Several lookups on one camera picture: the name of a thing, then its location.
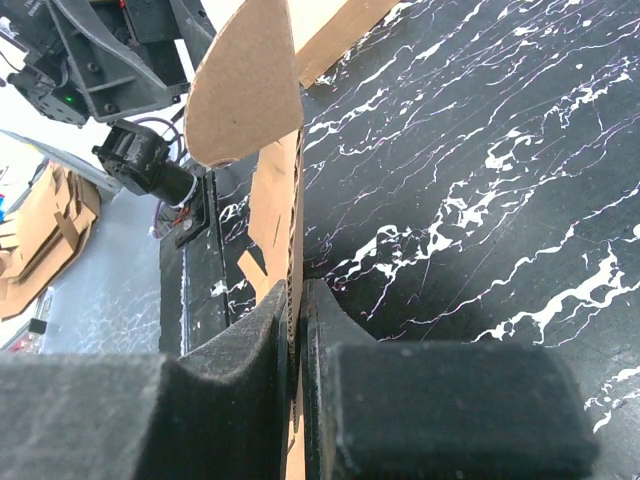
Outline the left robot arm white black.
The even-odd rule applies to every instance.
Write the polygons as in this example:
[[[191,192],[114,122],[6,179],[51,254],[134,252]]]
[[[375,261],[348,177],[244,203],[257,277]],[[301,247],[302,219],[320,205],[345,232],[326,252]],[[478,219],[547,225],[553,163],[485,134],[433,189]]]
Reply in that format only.
[[[201,2],[4,1],[1,36],[26,54],[7,81],[39,114],[110,126],[93,154],[131,193],[177,210],[176,246],[208,228],[210,187],[180,165],[185,136],[166,140],[145,125],[189,91],[176,41],[197,66],[216,36]]]

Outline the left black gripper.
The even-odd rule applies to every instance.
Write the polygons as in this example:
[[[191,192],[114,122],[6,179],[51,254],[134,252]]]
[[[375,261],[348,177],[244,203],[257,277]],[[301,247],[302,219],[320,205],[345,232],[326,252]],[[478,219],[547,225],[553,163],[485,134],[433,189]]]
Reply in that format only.
[[[189,90],[216,31],[199,1],[4,1],[1,36],[26,56],[7,81],[41,115],[84,126],[162,110]]]

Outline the brown cardboard box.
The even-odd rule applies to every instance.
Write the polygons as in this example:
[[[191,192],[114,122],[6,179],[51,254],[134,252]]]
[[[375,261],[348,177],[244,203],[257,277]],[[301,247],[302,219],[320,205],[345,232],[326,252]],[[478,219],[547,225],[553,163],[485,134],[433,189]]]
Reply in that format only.
[[[258,158],[238,267],[255,308],[185,357],[204,395],[190,479],[281,479],[298,465],[296,336],[303,291],[301,93],[393,8],[390,1],[243,1],[200,62],[186,143],[218,168]]]

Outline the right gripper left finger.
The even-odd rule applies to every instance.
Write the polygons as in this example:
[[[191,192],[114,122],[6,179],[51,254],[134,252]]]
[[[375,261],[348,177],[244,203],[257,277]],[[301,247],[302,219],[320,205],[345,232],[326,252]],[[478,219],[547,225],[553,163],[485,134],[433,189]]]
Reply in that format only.
[[[1,358],[5,479],[280,479],[286,288],[189,354]]]

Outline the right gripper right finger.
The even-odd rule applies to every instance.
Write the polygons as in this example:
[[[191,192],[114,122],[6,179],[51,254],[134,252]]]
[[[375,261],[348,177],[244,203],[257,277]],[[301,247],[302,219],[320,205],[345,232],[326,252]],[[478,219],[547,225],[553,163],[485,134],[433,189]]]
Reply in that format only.
[[[537,346],[379,342],[321,280],[300,347],[310,479],[584,479],[600,453],[566,363]]]

